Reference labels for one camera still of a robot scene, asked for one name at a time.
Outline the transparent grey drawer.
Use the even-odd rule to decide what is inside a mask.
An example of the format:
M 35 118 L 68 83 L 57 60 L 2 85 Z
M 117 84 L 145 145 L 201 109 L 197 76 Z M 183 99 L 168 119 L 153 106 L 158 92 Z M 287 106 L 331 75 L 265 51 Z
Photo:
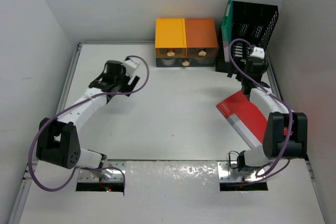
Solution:
M 187 58 L 173 57 L 173 58 L 156 58 L 156 66 L 157 67 L 182 67 L 183 62 L 187 60 Z
M 215 57 L 187 57 L 183 61 L 185 67 L 213 67 Z

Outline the green clip file folder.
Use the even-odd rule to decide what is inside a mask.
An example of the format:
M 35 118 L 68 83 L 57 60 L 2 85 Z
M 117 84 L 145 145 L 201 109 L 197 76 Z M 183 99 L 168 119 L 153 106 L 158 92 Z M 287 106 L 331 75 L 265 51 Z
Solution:
M 225 62 L 230 62 L 228 51 L 229 51 L 229 44 L 232 41 L 232 26 L 233 26 L 233 0 L 228 0 L 221 25 Z

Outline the red clip file folder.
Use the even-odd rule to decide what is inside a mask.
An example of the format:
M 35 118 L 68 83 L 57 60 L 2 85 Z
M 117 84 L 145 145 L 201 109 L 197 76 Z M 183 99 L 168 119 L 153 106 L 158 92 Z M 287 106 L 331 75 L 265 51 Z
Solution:
M 251 149 L 262 144 L 267 120 L 241 91 L 224 99 L 216 108 Z

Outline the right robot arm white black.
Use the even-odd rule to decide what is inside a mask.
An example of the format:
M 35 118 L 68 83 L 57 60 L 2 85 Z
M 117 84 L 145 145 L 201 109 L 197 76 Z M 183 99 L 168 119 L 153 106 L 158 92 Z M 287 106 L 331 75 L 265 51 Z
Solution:
M 249 149 L 237 156 L 241 173 L 270 174 L 281 159 L 304 158 L 307 154 L 308 118 L 294 112 L 261 80 L 267 70 L 263 56 L 247 58 L 241 73 L 241 91 L 217 105 L 217 109 L 245 141 Z

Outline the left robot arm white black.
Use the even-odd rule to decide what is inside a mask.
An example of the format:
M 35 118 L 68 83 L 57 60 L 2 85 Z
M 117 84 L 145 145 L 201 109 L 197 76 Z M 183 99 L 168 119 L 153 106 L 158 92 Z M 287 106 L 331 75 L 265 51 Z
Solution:
M 140 79 L 133 75 L 138 66 L 139 62 L 130 57 L 123 62 L 108 60 L 102 73 L 88 85 L 85 93 L 75 102 L 74 108 L 56 119 L 45 118 L 41 121 L 36 157 L 67 169 L 102 167 L 106 156 L 82 148 L 78 133 L 89 118 L 109 103 L 116 93 L 130 95 Z

